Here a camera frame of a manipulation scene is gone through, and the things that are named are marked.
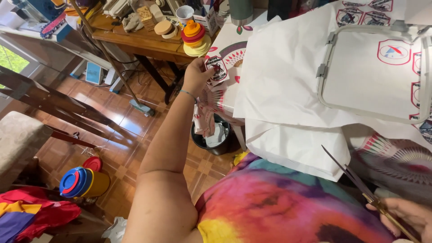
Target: cardboard box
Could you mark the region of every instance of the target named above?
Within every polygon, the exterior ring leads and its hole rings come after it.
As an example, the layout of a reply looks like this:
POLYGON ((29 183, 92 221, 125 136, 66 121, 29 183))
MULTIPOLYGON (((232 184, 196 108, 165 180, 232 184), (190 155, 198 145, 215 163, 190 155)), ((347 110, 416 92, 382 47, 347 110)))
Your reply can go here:
POLYGON ((214 8, 211 8, 204 17, 201 16, 201 12, 199 10, 196 10, 194 12, 194 19, 195 22, 200 23, 204 26, 206 32, 208 32, 210 37, 214 35, 218 28, 214 8))

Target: purple fabric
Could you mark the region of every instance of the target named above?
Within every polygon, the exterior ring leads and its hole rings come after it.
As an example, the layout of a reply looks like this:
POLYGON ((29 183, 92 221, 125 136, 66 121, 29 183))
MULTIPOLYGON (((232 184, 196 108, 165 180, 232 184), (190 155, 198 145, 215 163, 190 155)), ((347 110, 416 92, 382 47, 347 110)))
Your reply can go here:
POLYGON ((13 243, 35 219, 35 214, 12 212, 0 217, 0 243, 13 243))

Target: scissors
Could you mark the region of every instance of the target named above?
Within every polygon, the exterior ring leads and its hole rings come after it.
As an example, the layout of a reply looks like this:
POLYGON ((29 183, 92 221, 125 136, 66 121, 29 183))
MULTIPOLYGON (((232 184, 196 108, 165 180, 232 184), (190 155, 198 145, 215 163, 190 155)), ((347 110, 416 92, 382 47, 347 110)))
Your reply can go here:
POLYGON ((387 206, 382 203, 369 188, 363 183, 360 177, 354 173, 354 171, 348 166, 345 165, 346 169, 342 167, 341 164, 327 151, 327 149, 322 146, 324 151, 330 156, 330 158, 336 162, 336 164, 342 169, 345 175, 362 191, 363 196, 368 200, 368 203, 377 208, 378 212, 384 216, 386 216, 390 222, 392 222, 396 227, 398 227, 412 242, 421 243, 421 239, 419 233, 415 231, 408 223, 403 220, 397 221, 387 210, 387 206))

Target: paper cup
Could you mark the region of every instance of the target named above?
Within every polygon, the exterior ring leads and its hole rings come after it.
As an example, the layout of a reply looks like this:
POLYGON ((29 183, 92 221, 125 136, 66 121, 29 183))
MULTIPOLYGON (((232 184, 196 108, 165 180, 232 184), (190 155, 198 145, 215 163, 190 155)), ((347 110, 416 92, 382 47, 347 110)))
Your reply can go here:
POLYGON ((186 22, 188 20, 194 20, 194 9, 188 5, 179 7, 175 14, 177 15, 178 21, 180 22, 181 29, 186 26, 186 22))

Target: colorful fabric pile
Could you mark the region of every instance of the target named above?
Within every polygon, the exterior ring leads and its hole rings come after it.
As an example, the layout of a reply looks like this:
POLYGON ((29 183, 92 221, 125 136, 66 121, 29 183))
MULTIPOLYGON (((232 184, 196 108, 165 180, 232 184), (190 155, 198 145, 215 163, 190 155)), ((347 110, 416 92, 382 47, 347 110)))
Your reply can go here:
POLYGON ((0 243, 31 241, 48 227, 65 225, 81 209, 68 201, 50 201, 43 189, 28 186, 0 194, 0 243))

